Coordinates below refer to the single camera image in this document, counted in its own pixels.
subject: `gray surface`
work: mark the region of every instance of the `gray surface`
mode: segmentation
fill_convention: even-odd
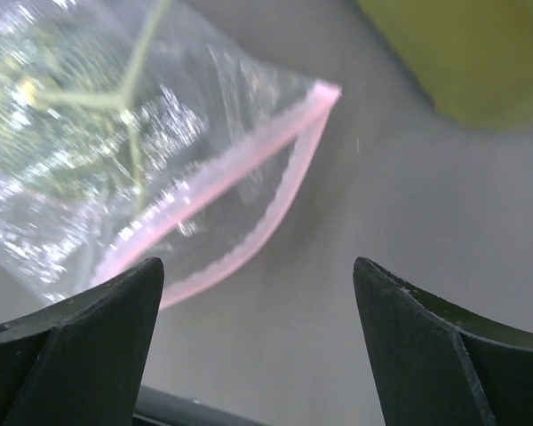
[[[192,0],[262,59],[343,86],[289,215],[212,290],[162,312],[145,382],[273,425],[380,426],[357,256],[533,331],[533,131],[434,115],[347,0]],[[0,277],[0,320],[36,308]]]

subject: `clear plastic bag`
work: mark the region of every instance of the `clear plastic bag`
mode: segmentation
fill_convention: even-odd
[[[339,90],[175,0],[0,1],[0,264],[46,303],[143,256],[163,306],[280,223]]]

